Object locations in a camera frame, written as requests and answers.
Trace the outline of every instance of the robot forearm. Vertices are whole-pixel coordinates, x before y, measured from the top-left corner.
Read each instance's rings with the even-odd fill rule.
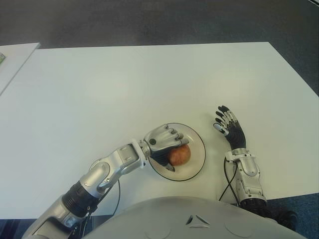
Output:
[[[107,189],[119,178],[137,168],[143,168],[151,156],[166,168],[171,168],[165,154],[174,147],[188,143],[173,128],[164,124],[149,132],[144,140],[132,140],[105,158],[96,160],[87,174],[70,190],[59,197],[25,232],[23,239],[67,239],[73,228],[81,223],[87,213],[94,212]]]
[[[258,214],[259,216],[271,218],[267,209],[267,200],[260,184],[260,170],[255,163],[256,157],[245,148],[237,148],[226,152],[226,160],[236,163],[236,194],[240,207]]]

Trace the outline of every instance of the plate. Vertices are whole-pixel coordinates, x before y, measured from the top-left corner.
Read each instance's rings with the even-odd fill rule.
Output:
[[[181,166],[174,166],[175,172],[167,170],[152,158],[150,158],[151,166],[159,175],[169,180],[185,181],[191,179],[200,172],[205,162],[206,151],[203,140],[195,130],[184,124],[169,123],[168,126],[176,129],[189,140],[190,160]]]

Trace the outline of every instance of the white table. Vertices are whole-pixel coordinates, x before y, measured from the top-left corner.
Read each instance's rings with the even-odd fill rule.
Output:
[[[202,171],[185,182],[150,165],[123,176],[119,211],[161,196],[218,199],[221,104],[241,122],[268,199],[319,191],[319,99],[267,42],[36,50],[0,97],[1,218],[38,217],[94,160],[166,122],[202,137]],[[117,196],[116,186],[96,215]]]
[[[0,46],[0,52],[6,56],[0,64],[0,95],[39,46],[39,43]]]

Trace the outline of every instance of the black cable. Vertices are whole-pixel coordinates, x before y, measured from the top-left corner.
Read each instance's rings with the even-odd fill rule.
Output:
[[[119,197],[118,197],[118,203],[116,204],[116,207],[115,207],[115,210],[112,214],[112,216],[114,216],[116,210],[118,209],[118,206],[119,206],[119,203],[120,203],[120,197],[121,197],[121,186],[120,186],[120,180],[118,180],[118,183],[119,183]]]
[[[88,222],[89,222],[89,219],[90,219],[90,217],[91,217],[91,214],[92,214],[92,212],[89,212],[88,216],[85,218],[84,227],[83,227],[83,232],[82,232],[81,238],[84,237],[86,225],[87,225]]]
[[[225,159],[224,159],[224,173],[225,173],[225,177],[226,177],[226,180],[227,180],[228,185],[227,185],[227,187],[225,188],[225,190],[224,190],[222,196],[223,196],[224,193],[226,192],[226,189],[227,189],[228,187],[230,187],[230,189],[231,189],[231,191],[232,191],[232,193],[233,193],[233,195],[234,195],[234,198],[235,198],[235,200],[236,200],[237,206],[240,207],[239,200],[238,200],[238,198],[237,198],[237,196],[236,196],[236,193],[235,193],[233,187],[231,186],[231,181],[234,179],[234,177],[235,177],[235,175],[236,175],[236,171],[237,171],[238,165],[237,165],[237,163],[235,162],[235,163],[236,163],[236,170],[235,170],[234,176],[232,177],[231,181],[229,181],[228,176],[227,176],[227,172],[226,172],[226,161],[227,161],[227,160],[226,160],[226,158],[225,158]]]
[[[232,182],[233,179],[235,178],[236,172],[237,172],[237,168],[238,168],[238,164],[236,164],[236,169],[235,169],[234,175],[233,175],[233,177],[231,178],[230,183],[226,186],[225,190],[224,190],[223,193],[221,194],[221,196],[220,196],[220,198],[219,198],[219,201],[222,199],[222,197],[223,197],[224,194],[226,193],[226,190],[228,189],[229,185],[231,184],[231,182]]]
[[[115,210],[112,214],[112,216],[114,216],[116,210],[118,209],[119,203],[120,203],[120,197],[121,197],[121,186],[120,186],[120,180],[118,180],[118,184],[119,184],[119,197],[118,197],[118,202],[116,204]],[[108,195],[108,193],[110,192],[110,190],[113,188],[113,186],[109,187],[108,190],[105,192],[105,194],[103,194],[103,196],[100,198],[99,203],[105,198],[106,195]],[[88,216],[85,218],[84,221],[84,227],[83,227],[83,233],[82,233],[82,237],[84,237],[85,234],[85,230],[86,230],[86,226],[89,222],[89,219],[91,217],[92,212],[89,212]]]

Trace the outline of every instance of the robotic arm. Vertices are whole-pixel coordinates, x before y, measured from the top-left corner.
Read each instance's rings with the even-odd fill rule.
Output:
[[[166,169],[174,171],[167,154],[188,143],[181,133],[164,124],[149,132],[144,140],[119,147],[105,158],[96,160],[87,174],[59,197],[25,232],[23,239],[66,239],[88,213],[94,212],[108,188],[119,178],[143,168],[152,157]]]
[[[236,116],[225,106],[218,107],[214,127],[220,131],[230,144],[231,151],[226,152],[227,162],[234,163],[236,173],[236,193],[239,207],[259,216],[271,218],[267,209],[267,200],[263,194],[259,177],[260,170],[255,163],[255,156],[246,148],[245,134]]]

